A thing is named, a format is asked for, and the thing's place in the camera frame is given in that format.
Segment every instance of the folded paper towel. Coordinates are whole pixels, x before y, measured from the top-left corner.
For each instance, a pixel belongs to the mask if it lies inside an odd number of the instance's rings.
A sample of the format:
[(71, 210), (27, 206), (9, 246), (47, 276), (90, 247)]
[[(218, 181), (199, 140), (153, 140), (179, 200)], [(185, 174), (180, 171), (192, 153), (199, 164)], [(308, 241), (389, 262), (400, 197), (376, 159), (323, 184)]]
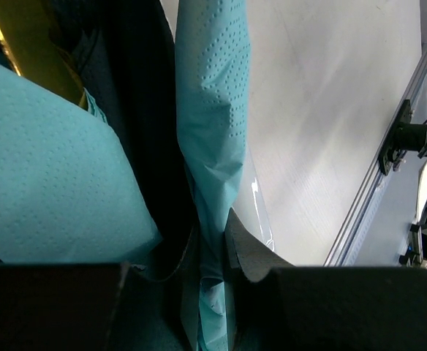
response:
[(246, 1), (180, 0), (175, 51), (178, 141), (202, 234), (200, 346), (227, 350), (222, 244), (246, 153)]
[(4, 262), (137, 262), (160, 242), (118, 137), (89, 102), (93, 115), (0, 65)]

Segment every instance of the metal bracket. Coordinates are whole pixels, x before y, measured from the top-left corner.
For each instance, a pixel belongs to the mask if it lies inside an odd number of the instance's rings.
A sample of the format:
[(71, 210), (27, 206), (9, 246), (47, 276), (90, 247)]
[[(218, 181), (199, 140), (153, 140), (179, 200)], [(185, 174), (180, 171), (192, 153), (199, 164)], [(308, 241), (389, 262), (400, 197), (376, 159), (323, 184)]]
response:
[(389, 133), (386, 136), (385, 141), (382, 144), (381, 151), (377, 157), (379, 169), (385, 176), (389, 174), (392, 164), (400, 161), (404, 154), (402, 150), (398, 150), (394, 146), (394, 136), (396, 131), (402, 123), (409, 124), (411, 120), (412, 107), (410, 105), (410, 100), (405, 99), (404, 102), (402, 102), (401, 108), (398, 110), (396, 119), (394, 120), (392, 127), (389, 129)]
[(409, 238), (409, 250), (415, 254), (414, 263), (421, 265), (421, 263), (423, 262), (423, 240), (421, 233), (421, 224), (412, 224), (410, 226), (410, 235), (411, 236)]

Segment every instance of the black mount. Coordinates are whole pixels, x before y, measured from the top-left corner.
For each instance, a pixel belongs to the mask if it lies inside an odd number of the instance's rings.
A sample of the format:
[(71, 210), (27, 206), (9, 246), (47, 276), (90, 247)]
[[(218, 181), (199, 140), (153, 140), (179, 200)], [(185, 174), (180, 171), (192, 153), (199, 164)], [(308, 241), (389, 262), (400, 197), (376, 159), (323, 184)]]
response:
[(389, 129), (388, 136), (382, 144), (381, 151), (377, 158), (379, 163), (379, 169), (387, 176), (393, 164), (398, 163), (404, 156), (404, 151), (399, 149), (395, 143), (395, 136), (403, 125), (409, 124), (412, 120), (412, 107), (410, 100), (406, 99), (402, 103), (400, 110), (397, 113), (396, 119), (393, 122), (392, 127)]
[(399, 109), (378, 156), (379, 168), (386, 176), (396, 168), (407, 151), (416, 151), (418, 157), (427, 157), (427, 120), (410, 124), (412, 108), (406, 99)]

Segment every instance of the dark fabric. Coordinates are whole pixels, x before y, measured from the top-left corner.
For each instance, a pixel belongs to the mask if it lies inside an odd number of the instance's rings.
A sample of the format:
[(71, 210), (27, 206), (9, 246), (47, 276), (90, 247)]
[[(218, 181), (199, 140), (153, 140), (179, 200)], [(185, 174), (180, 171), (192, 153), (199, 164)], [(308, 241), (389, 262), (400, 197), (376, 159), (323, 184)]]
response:
[(163, 281), (149, 266), (130, 272), (110, 333), (109, 350), (195, 350), (199, 301), (199, 230), (193, 228), (176, 272)]
[(0, 265), (0, 350), (106, 350), (128, 265)]
[(164, 238), (195, 216), (176, 137), (174, 42), (159, 1), (52, 0), (65, 47), (114, 128)]

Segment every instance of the gold reflective surface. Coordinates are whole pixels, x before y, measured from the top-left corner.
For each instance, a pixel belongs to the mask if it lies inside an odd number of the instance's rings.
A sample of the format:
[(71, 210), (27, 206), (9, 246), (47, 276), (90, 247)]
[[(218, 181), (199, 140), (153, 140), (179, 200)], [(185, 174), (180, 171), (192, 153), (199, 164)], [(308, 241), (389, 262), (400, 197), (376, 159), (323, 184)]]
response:
[(42, 0), (0, 0), (0, 45), (14, 71), (86, 109), (80, 77), (50, 33), (60, 31)]

